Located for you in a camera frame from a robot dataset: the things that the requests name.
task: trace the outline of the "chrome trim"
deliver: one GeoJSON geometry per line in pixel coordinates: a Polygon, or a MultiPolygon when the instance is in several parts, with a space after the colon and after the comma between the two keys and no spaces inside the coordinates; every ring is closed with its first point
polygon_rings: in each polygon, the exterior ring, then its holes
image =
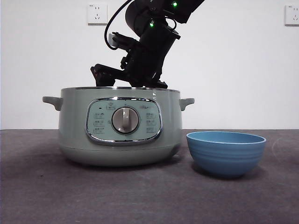
{"type": "Polygon", "coordinates": [[[162,120],[162,114],[161,114],[161,107],[160,105],[152,100],[152,99],[145,99],[145,98],[131,98],[131,97],[114,97],[114,98],[99,98],[99,99],[95,99],[93,100],[89,106],[88,106],[88,110],[87,110],[87,116],[86,116],[86,122],[85,122],[85,133],[86,135],[94,142],[96,142],[97,144],[100,145],[107,145],[107,146],[136,146],[136,145],[142,145],[142,144],[147,144],[150,142],[153,142],[154,140],[156,140],[157,138],[160,137],[161,132],[163,131],[163,120],[162,120]],[[88,130],[88,118],[89,118],[89,112],[90,112],[90,108],[91,106],[98,101],[108,101],[108,100],[137,100],[137,101],[148,101],[148,102],[152,102],[154,103],[159,110],[159,116],[160,116],[160,130],[157,132],[157,134],[151,138],[148,139],[140,139],[140,140],[128,140],[128,141],[120,141],[120,140],[105,140],[105,139],[99,139],[95,136],[93,136],[93,134],[91,134],[88,130]]]}
{"type": "Polygon", "coordinates": [[[116,86],[102,86],[102,87],[74,87],[74,88],[64,88],[64,90],[156,90],[156,91],[168,91],[168,92],[177,92],[181,93],[178,90],[169,90],[169,89],[161,89],[161,88],[140,88],[140,87],[116,87],[116,86]]]}

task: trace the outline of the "control panel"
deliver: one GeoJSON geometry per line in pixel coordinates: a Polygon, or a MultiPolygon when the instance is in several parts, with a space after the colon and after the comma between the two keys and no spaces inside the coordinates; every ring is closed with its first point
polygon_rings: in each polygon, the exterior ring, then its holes
{"type": "Polygon", "coordinates": [[[141,98],[104,98],[90,103],[85,130],[104,145],[135,145],[159,137],[161,110],[157,102],[141,98]]]}

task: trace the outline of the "floor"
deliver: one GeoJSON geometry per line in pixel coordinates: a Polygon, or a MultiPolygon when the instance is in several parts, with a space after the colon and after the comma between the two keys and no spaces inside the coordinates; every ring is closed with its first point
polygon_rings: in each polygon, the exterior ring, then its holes
{"type": "Polygon", "coordinates": [[[3,224],[297,224],[299,130],[245,131],[267,138],[259,166],[239,179],[193,162],[184,130],[177,155],[129,168],[83,166],[60,153],[57,130],[5,130],[3,224]]]}

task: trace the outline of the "ceramic bowl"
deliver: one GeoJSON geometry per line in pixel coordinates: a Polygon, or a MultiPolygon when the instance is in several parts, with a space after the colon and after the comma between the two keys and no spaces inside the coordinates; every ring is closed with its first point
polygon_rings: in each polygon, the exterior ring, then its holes
{"type": "Polygon", "coordinates": [[[235,178],[259,163],[267,140],[245,133],[194,132],[187,134],[187,141],[198,166],[215,176],[235,178]]]}

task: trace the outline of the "cooker handle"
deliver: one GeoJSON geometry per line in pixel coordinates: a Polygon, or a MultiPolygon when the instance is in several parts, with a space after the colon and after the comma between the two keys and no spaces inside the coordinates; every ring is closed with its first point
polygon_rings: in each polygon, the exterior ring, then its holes
{"type": "Polygon", "coordinates": [[[58,97],[43,97],[43,102],[47,104],[52,104],[53,106],[55,106],[55,109],[57,111],[61,111],[64,99],[58,97]]]}
{"type": "Polygon", "coordinates": [[[189,98],[189,99],[180,99],[179,100],[179,105],[181,106],[181,111],[185,111],[186,107],[190,104],[194,104],[195,99],[194,98],[189,98]]]}

